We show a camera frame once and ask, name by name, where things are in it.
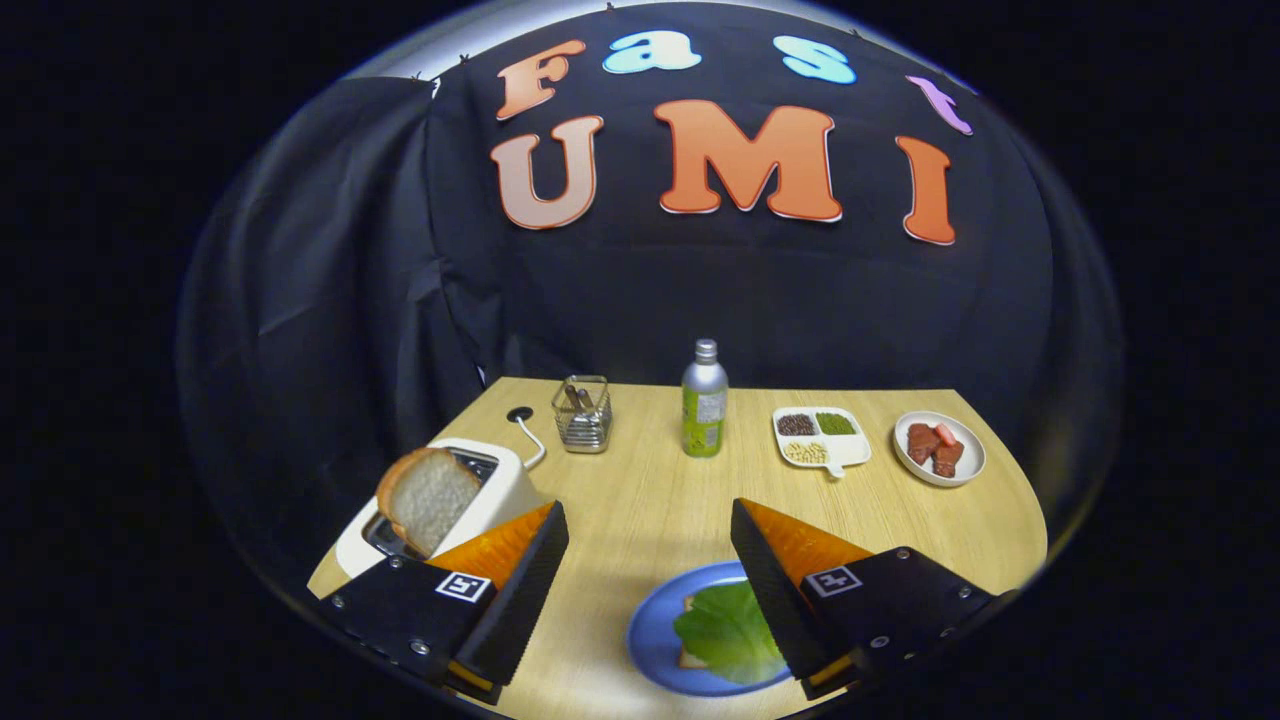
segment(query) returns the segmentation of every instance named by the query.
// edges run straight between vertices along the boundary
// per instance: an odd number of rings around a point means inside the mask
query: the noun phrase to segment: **orange letter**
[[[951,159],[914,137],[899,136],[893,141],[911,164],[911,211],[902,218],[902,229],[924,242],[951,245],[956,241],[956,231],[947,222],[946,173]]]
[[[714,213],[719,195],[707,184],[710,163],[739,210],[755,208],[773,169],[778,190],[769,210],[783,218],[833,223],[844,210],[831,196],[827,133],[829,117],[805,108],[774,108],[748,140],[724,110],[707,100],[677,100],[654,108],[671,126],[675,182],[659,205],[668,213]]]
[[[562,55],[577,55],[582,50],[586,50],[585,42],[570,40],[503,68],[498,77],[507,81],[507,104],[498,110],[498,119],[509,120],[534,105],[550,100],[556,91],[543,87],[543,78],[552,82],[564,79],[568,74],[568,60]]]
[[[563,122],[552,137],[564,145],[564,193],[541,200],[534,192],[534,147],[536,135],[522,135],[489,152],[498,163],[498,191],[507,218],[522,228],[541,231],[567,225],[582,217],[595,200],[595,131],[604,118],[586,115]]]

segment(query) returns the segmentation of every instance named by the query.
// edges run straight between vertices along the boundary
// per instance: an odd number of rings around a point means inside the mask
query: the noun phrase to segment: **meat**
[[[938,423],[938,427],[933,428],[933,432],[938,433],[938,437],[942,438],[942,445],[947,447],[960,442],[956,439],[955,433],[951,432],[951,428],[946,427],[943,423]]]
[[[906,455],[915,460],[916,465],[924,466],[924,461],[933,455],[940,445],[942,445],[942,439],[933,432],[933,428],[924,423],[913,423],[906,429]]]
[[[956,462],[964,455],[964,443],[956,441],[954,446],[940,445],[933,452],[933,474],[943,478],[956,477]]]

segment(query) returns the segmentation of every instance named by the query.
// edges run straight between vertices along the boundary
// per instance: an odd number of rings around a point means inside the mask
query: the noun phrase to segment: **seeds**
[[[849,421],[849,418],[835,413],[818,413],[818,427],[820,427],[822,432],[828,436],[858,434],[858,430],[854,429],[854,424]]]
[[[813,420],[808,415],[783,415],[778,418],[778,434],[781,436],[815,436]]]
[[[820,442],[790,442],[782,454],[796,462],[820,465],[827,461],[827,446]]]

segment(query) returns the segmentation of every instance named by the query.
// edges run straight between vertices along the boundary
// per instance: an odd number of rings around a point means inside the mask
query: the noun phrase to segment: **metal utensil holder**
[[[568,386],[585,389],[591,407],[581,407],[570,400],[566,392]],[[556,410],[556,427],[564,450],[604,452],[609,447],[613,405],[609,400],[609,382],[604,375],[570,375],[552,397],[552,409]]]

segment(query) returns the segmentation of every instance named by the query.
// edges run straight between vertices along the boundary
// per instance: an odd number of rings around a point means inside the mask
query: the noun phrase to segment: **bottle label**
[[[728,397],[726,392],[714,392],[710,395],[698,396],[698,421],[701,423],[719,423],[724,419],[724,400]]]
[[[727,391],[698,393],[684,388],[685,452],[695,457],[719,452],[727,400]]]

